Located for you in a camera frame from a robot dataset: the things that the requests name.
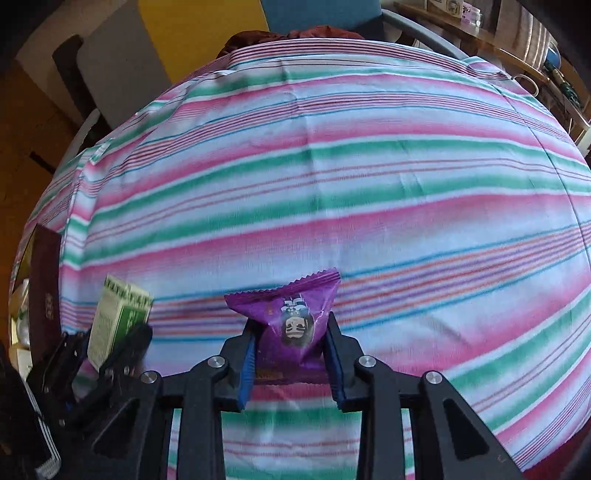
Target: green and white box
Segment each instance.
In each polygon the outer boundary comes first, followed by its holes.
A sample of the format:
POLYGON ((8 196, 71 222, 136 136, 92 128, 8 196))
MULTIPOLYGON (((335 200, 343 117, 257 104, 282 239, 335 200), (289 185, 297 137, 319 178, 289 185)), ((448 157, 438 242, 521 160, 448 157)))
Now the green and white box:
POLYGON ((97 370, 127 332, 148 321, 154 299, 141 288, 107 275, 88 341, 88 360, 97 370))

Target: cartoon character print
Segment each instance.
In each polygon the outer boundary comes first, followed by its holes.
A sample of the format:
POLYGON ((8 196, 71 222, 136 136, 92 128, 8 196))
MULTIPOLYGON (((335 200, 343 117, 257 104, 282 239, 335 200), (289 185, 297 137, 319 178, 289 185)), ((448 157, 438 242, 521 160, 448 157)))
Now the cartoon character print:
POLYGON ((281 307, 281 341, 284 345, 303 348, 314 337, 314 319, 300 296, 284 299, 281 307))

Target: wooden floor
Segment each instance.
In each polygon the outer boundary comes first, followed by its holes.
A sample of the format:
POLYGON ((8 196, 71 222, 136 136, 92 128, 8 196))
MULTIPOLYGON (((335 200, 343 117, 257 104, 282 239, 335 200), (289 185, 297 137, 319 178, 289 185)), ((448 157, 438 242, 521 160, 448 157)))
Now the wooden floor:
POLYGON ((8 338, 8 285, 22 229, 57 167, 74 125, 16 62, 0 76, 0 341, 8 338))

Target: chair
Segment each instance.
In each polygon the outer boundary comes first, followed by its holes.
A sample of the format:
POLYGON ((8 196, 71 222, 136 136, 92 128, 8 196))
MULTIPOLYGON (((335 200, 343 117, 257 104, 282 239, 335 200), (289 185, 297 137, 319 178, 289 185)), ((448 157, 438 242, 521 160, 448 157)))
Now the chair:
MULTIPOLYGON (((385 40, 387 23, 433 50, 456 59, 466 55, 415 22, 382 10, 379 0, 261 0, 270 31, 288 33, 322 24, 385 40)), ((62 161, 131 117, 173 84, 142 21, 137 0, 129 0, 85 39, 74 35, 53 54, 74 104, 86 119, 62 161)), ((199 65, 189 67, 185 75, 199 65)))

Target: metal screw cap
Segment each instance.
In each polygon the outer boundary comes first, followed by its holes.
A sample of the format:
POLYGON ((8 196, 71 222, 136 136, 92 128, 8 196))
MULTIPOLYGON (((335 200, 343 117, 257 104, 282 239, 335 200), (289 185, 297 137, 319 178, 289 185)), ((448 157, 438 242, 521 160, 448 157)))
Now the metal screw cap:
POLYGON ((148 370, 141 374, 139 378, 143 383, 154 383, 158 379, 158 372, 148 370))
POLYGON ((359 363, 366 368, 375 367, 375 358, 370 355, 364 355, 359 357, 359 363))
POLYGON ((212 356, 207 360, 207 364, 212 368, 223 367, 225 363, 226 363, 226 359, 222 356, 219 356, 219 355, 212 356))
POLYGON ((437 384, 441 383, 441 381, 443 380, 441 373, 436 372, 436 371, 427 372, 427 375, 425 375, 425 378, 427 379, 427 381, 429 383, 431 383, 433 385, 437 385, 437 384))

